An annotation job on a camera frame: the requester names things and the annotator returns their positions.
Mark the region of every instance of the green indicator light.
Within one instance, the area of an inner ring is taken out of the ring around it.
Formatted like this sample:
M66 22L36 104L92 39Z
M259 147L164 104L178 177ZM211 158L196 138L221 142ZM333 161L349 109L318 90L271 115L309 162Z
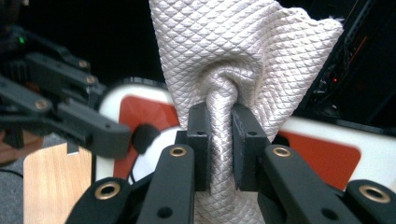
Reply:
M23 37L20 37L20 43L21 43L21 44L24 44L24 39L23 39Z

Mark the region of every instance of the diamond pattern fabric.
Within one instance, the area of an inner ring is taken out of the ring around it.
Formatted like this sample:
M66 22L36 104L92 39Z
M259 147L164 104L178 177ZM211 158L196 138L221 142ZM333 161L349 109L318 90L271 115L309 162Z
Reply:
M206 102L212 128L209 192L196 223L263 223L257 194L235 190L231 108L253 111L270 141L303 99L342 25L274 0L150 0L163 74L180 123Z

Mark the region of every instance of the cable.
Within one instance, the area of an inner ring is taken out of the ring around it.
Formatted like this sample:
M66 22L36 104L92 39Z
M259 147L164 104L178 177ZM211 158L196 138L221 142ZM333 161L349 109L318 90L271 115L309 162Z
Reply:
M131 170L131 173L130 173L130 175L129 175L129 177L131 177L132 184L136 183L136 180L134 180L134 172L133 172L133 169Z
M16 171L12 171L12 170L8 170L8 169L0 169L0 172L9 173L9 174L12 174L12 175L17 175L17 176L19 176L20 178L23 179L23 175L18 173L18 172L16 172Z

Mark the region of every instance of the twisted cloth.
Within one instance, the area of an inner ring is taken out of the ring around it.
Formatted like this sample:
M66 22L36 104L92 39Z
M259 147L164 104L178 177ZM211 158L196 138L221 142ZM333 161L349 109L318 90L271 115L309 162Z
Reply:
M195 194L196 223L263 223L257 194L235 190L231 108L254 113L272 141L330 54L342 25L314 21L274 0L150 0L163 74L187 127L206 102L212 128L209 192Z

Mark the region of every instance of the screw hole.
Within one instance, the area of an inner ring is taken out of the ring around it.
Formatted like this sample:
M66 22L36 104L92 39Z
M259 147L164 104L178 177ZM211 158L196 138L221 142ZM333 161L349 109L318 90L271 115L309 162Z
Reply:
M120 192L120 184L109 181L99 186L95 191L95 197L99 200L107 200L116 196Z
M86 79L89 84L95 83L96 81L95 77L93 76L88 76Z
M107 195L107 194L110 194L110 193L112 193L112 192L114 192L114 187L113 186L108 186L108 187L105 187L105 188L103 188L100 192L103 194L103 195Z
M389 203L390 197L383 190L374 186L363 185L359 187L361 194L367 199L377 203Z
M157 216L160 218L169 218L173 214L173 211L170 207L162 207L158 210Z
M174 147L169 151L169 153L171 154L171 156L181 157L187 153L187 150L183 147Z
M48 106L49 106L49 104L44 99L40 99L40 100L35 101L35 108L37 108L39 110L47 109Z
M87 62L85 62L85 61L79 61L78 62L78 65L80 66L80 67L87 67L88 66L88 63Z
M337 214L333 210L331 210L329 208L323 208L321 210L321 213L322 213L323 216L325 216L326 218L328 218L330 220L337 220L338 219Z
M291 155L290 151L283 147L276 147L273 149L273 152L280 157L288 157Z

